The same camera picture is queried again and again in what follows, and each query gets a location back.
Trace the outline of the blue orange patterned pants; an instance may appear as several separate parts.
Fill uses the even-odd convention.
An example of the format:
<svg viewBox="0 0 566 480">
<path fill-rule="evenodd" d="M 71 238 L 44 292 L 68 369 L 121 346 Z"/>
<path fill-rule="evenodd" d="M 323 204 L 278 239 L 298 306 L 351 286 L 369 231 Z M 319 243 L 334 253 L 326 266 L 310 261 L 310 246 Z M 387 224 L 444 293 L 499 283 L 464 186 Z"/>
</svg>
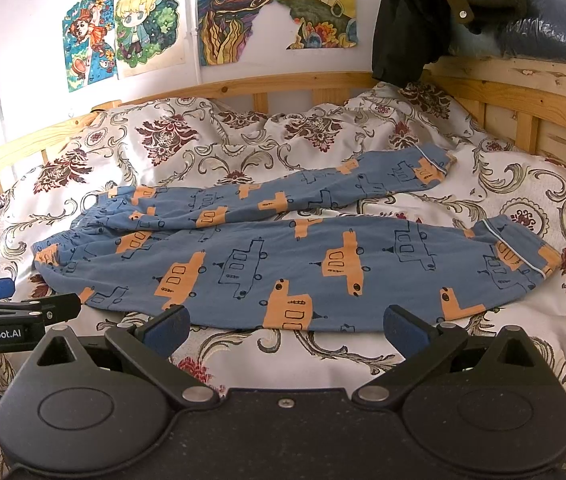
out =
<svg viewBox="0 0 566 480">
<path fill-rule="evenodd" d="M 532 292 L 560 254 L 506 216 L 461 229 L 344 214 L 435 188 L 453 162 L 425 144 L 263 183 L 117 188 L 34 244 L 33 263 L 88 307 L 182 306 L 206 327 L 377 332 L 392 304 L 428 323 L 467 318 Z"/>
</svg>

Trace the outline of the orange fish cartoon poster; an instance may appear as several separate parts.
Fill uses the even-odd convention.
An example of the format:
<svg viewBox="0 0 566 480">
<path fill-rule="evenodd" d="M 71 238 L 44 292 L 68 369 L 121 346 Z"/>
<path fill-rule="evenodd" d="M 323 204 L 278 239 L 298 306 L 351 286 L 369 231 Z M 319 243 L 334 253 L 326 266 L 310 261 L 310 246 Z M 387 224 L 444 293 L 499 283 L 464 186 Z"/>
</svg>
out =
<svg viewBox="0 0 566 480">
<path fill-rule="evenodd" d="M 81 0 L 62 20 L 62 46 L 69 92 L 117 77 L 114 0 Z"/>
</svg>

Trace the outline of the anime character poster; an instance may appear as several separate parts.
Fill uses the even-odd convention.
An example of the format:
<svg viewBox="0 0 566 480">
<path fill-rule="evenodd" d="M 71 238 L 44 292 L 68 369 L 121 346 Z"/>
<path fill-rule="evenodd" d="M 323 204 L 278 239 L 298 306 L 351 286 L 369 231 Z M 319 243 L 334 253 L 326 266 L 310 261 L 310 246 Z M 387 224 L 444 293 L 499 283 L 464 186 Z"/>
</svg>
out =
<svg viewBox="0 0 566 480">
<path fill-rule="evenodd" d="M 114 23 L 120 77 L 184 63 L 183 0 L 115 0 Z"/>
</svg>

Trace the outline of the black hanging garment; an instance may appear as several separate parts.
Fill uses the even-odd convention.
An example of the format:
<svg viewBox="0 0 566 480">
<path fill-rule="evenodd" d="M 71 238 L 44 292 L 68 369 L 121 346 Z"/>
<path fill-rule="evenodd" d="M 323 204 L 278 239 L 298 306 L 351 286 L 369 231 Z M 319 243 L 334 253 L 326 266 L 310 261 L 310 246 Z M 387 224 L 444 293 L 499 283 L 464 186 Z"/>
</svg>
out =
<svg viewBox="0 0 566 480">
<path fill-rule="evenodd" d="M 425 65 L 448 53 L 452 41 L 447 0 L 381 0 L 372 46 L 372 76 L 403 88 Z"/>
</svg>

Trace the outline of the wooden bed frame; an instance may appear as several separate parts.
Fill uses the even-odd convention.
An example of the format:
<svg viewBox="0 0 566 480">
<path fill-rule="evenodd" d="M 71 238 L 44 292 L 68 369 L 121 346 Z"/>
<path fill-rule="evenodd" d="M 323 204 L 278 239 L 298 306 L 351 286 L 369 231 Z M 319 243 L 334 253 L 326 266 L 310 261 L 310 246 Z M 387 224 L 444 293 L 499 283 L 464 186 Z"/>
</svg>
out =
<svg viewBox="0 0 566 480">
<path fill-rule="evenodd" d="M 566 141 L 566 64 L 512 58 L 443 58 L 425 68 L 423 77 L 454 97 L 484 126 L 487 110 L 496 106 L 516 115 L 515 145 L 536 154 L 544 122 L 560 132 Z M 315 104 L 341 104 L 350 91 L 375 84 L 364 72 L 313 72 L 268 75 L 213 81 L 208 84 L 168 91 L 170 98 L 203 96 L 208 99 L 250 96 L 254 110 L 266 113 L 272 93 L 308 91 Z M 22 136 L 0 146 L 0 171 L 32 155 L 47 160 L 56 146 L 92 125 L 103 110 L 120 106 L 109 101 L 92 107 L 89 113 Z"/>
</svg>

